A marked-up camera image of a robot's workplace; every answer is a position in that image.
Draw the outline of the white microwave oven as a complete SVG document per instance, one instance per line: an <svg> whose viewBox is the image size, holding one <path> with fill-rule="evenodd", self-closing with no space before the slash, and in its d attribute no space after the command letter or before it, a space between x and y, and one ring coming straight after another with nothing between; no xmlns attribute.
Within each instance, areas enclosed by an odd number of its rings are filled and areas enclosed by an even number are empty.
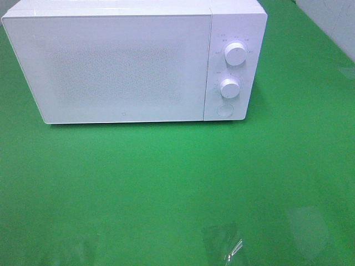
<svg viewBox="0 0 355 266"><path fill-rule="evenodd" d="M211 17L205 108L200 121L242 120L246 117L267 24L267 13L258 1L19 1L1 21L4 26L7 17L199 15ZM246 60L238 66L228 65L224 55L225 47L234 41L247 49ZM240 93L232 99L223 98L220 92L221 82L229 78L237 79L241 85ZM230 117L217 114L217 108L223 104L234 107Z"/></svg>

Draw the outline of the white microwave knob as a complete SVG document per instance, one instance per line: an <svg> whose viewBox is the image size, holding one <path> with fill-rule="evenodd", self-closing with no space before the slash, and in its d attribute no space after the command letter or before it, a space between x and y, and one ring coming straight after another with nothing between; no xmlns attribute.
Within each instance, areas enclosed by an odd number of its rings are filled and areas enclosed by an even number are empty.
<svg viewBox="0 0 355 266"><path fill-rule="evenodd" d="M224 55L227 64L235 67L246 60L247 49L243 43L234 41L225 47Z"/></svg>
<svg viewBox="0 0 355 266"><path fill-rule="evenodd" d="M240 82L237 79L225 79L220 84L220 92L223 98L232 99L240 93Z"/></svg>

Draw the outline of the white microwave door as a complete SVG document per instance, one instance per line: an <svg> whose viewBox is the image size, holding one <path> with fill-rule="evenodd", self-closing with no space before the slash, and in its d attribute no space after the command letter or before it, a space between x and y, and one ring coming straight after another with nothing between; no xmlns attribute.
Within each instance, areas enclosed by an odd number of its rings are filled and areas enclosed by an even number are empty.
<svg viewBox="0 0 355 266"><path fill-rule="evenodd" d="M48 124L199 121L211 17L3 20Z"/></svg>

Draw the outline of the round door release button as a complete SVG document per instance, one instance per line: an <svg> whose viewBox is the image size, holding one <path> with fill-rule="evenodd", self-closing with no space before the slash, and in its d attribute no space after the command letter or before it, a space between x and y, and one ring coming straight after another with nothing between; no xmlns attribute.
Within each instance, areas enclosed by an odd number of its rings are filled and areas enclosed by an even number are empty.
<svg viewBox="0 0 355 266"><path fill-rule="evenodd" d="M234 107L230 104L223 104L217 108L220 117L230 117L234 112Z"/></svg>

